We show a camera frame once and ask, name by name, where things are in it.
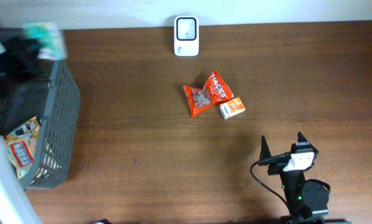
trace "red snack bag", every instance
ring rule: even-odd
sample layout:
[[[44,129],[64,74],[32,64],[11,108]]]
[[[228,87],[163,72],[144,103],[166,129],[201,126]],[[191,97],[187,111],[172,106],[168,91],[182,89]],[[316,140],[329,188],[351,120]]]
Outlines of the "red snack bag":
[[[205,81],[204,89],[184,85],[184,91],[193,118],[213,105],[235,97],[217,71]]]

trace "wooden table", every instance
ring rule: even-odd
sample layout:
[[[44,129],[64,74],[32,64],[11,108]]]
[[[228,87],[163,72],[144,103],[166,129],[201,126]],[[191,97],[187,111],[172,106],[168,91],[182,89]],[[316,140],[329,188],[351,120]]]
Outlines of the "wooden table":
[[[250,165],[297,132],[320,151],[306,178],[332,186],[327,218],[372,223],[372,22],[200,28],[176,57],[172,28],[66,31],[81,110],[66,183],[28,190],[44,223],[224,223],[287,209]],[[217,70],[245,113],[192,119],[182,85]],[[278,176],[257,176],[282,193]]]

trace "orange and white box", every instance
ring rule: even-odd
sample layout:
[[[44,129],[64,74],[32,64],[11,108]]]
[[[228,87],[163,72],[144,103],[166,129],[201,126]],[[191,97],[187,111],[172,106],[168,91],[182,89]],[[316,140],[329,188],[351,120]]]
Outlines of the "orange and white box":
[[[224,119],[231,118],[232,116],[236,116],[237,114],[241,114],[246,110],[243,103],[241,102],[240,97],[234,98],[226,103],[222,103],[221,112]]]

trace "white background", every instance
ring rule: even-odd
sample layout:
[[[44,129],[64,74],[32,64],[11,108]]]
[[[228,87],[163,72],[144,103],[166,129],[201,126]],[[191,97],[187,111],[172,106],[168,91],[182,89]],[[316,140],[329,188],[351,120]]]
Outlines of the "white background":
[[[372,20],[372,0],[0,0],[0,26],[54,21],[62,29]]]

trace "gray plastic basket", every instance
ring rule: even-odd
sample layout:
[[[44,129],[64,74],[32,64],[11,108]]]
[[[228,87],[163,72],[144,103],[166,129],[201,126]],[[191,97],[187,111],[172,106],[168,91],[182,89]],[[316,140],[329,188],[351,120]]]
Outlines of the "gray plastic basket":
[[[34,161],[20,179],[25,189],[51,189],[66,181],[80,110],[80,91],[66,63],[45,62],[44,67],[51,70],[49,93]]]

